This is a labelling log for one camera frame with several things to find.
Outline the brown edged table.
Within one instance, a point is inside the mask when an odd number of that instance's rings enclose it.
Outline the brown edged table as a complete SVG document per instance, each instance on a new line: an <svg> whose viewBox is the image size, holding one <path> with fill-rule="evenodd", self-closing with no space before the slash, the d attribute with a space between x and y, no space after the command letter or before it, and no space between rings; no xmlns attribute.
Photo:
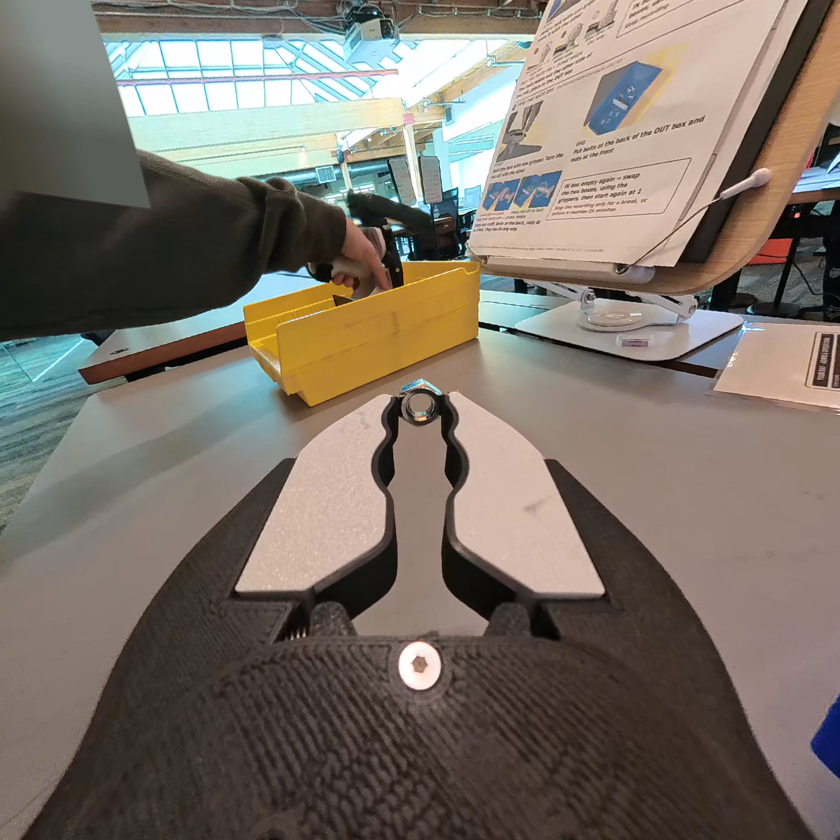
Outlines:
<svg viewBox="0 0 840 840"><path fill-rule="evenodd" d="M225 308L194 317L111 333L80 365L78 373L90 384L117 378L129 382L168 368L234 350L247 343L244 307L316 285L304 270L296 274L276 272Z"/></svg>

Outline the ceiling projector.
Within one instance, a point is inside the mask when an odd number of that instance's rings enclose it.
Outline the ceiling projector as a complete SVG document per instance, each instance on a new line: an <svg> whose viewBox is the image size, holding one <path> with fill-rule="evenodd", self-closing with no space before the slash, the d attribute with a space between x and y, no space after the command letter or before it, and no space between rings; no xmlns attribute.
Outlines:
<svg viewBox="0 0 840 840"><path fill-rule="evenodd" d="M343 59L351 64L378 67L392 55L400 34L388 17L359 19L344 34Z"/></svg>

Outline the laminated paper sheet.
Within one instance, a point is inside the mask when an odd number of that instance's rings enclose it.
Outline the laminated paper sheet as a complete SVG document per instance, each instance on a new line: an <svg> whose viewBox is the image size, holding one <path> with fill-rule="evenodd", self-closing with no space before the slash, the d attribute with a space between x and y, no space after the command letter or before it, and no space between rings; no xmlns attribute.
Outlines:
<svg viewBox="0 0 840 840"><path fill-rule="evenodd" d="M838 324L744 325L710 394L838 415Z"/></svg>

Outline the steel hex nut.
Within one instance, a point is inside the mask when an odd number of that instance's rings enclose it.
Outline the steel hex nut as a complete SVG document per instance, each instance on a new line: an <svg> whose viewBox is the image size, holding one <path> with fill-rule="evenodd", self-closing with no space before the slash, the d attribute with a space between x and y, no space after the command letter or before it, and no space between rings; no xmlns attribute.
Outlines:
<svg viewBox="0 0 840 840"><path fill-rule="evenodd" d="M409 424L420 427L439 415L443 393L425 379L404 384L400 389L400 414Z"/></svg>

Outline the printed instruction sheet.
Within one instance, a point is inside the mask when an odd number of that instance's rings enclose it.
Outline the printed instruction sheet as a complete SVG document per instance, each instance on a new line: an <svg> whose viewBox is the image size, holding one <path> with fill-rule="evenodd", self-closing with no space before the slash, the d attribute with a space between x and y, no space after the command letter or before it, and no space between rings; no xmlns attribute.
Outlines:
<svg viewBox="0 0 840 840"><path fill-rule="evenodd" d="M468 247L487 264L674 266L807 2L547 2Z"/></svg>

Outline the person's left forearm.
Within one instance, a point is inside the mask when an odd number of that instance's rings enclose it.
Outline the person's left forearm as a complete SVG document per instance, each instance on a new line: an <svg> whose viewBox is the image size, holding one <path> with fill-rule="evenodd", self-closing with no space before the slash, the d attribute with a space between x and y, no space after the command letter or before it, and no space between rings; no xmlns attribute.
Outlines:
<svg viewBox="0 0 840 840"><path fill-rule="evenodd" d="M329 263L345 244L345 214L281 178L138 156L149 208L29 192L2 201L3 342L187 319L265 274Z"/></svg>

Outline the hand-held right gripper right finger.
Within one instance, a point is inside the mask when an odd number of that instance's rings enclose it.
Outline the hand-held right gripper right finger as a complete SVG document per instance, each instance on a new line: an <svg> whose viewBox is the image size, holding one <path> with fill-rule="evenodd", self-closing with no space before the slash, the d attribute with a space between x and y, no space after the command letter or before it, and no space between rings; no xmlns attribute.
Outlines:
<svg viewBox="0 0 840 840"><path fill-rule="evenodd" d="M489 620L517 603L606 595L546 460L518 430L460 392L441 403L445 474L442 574L449 591Z"/></svg>

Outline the wooden document stand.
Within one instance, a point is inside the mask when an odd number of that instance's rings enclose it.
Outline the wooden document stand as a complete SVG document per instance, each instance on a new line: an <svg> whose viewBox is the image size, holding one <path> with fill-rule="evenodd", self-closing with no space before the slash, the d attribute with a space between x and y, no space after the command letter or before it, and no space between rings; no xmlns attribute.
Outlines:
<svg viewBox="0 0 840 840"><path fill-rule="evenodd" d="M838 99L838 15L838 2L807 2L723 186L761 167L772 171L770 182L708 208L674 266L656 267L649 279L631 282L593 264L540 259L516 266L475 258L490 275L525 280L577 301L577 322L585 330L630 333L688 322L698 312L695 293L747 264L792 200Z"/></svg>

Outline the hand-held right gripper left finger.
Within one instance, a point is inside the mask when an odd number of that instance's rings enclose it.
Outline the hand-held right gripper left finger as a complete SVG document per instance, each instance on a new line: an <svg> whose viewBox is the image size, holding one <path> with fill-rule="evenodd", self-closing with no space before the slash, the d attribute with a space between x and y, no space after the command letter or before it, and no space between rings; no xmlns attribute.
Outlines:
<svg viewBox="0 0 840 840"><path fill-rule="evenodd" d="M341 604L350 618L396 581L393 445L397 400L378 395L313 438L295 458L234 587L306 612Z"/></svg>

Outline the blue plastic bin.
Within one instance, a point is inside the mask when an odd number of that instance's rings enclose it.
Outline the blue plastic bin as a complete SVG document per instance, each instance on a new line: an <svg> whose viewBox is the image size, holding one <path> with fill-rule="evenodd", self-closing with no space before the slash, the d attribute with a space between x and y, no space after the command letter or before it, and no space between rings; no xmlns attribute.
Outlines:
<svg viewBox="0 0 840 840"><path fill-rule="evenodd" d="M831 774L839 778L839 702L827 711L812 736L811 750Z"/></svg>

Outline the grey desk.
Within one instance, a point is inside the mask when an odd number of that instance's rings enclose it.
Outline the grey desk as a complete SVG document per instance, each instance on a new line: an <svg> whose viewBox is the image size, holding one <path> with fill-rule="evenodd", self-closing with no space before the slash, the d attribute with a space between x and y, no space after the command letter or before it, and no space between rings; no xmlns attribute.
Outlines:
<svg viewBox="0 0 840 840"><path fill-rule="evenodd" d="M791 800L815 835L837 836L838 780L810 740L838 695L838 416L481 331L314 408L247 348L87 400L2 537L2 838L53 791L193 545L326 426L418 377L515 427L647 546L718 646Z"/></svg>

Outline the yellow plastic bin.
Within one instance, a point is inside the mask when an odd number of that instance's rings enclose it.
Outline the yellow plastic bin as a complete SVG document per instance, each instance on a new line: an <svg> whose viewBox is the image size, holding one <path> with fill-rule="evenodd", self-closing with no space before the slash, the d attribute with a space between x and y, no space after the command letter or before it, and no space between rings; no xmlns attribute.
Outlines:
<svg viewBox="0 0 840 840"><path fill-rule="evenodd" d="M246 305L250 352L284 393L316 406L477 337L479 262L402 267L402 287L359 301L319 283Z"/></svg>

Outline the person's left hand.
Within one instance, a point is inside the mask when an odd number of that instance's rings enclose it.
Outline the person's left hand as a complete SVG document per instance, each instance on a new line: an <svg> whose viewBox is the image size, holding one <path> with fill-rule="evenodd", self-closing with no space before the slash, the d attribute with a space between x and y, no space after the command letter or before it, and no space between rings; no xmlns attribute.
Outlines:
<svg viewBox="0 0 840 840"><path fill-rule="evenodd" d="M368 280L381 291L392 289L389 272L383 266L377 248L350 217L346 217L345 222L346 234L340 256L345 261L352 262L356 268L363 266L366 276L359 278L353 273L340 272L333 268L331 282L336 286L348 287L353 292L357 292Z"/></svg>

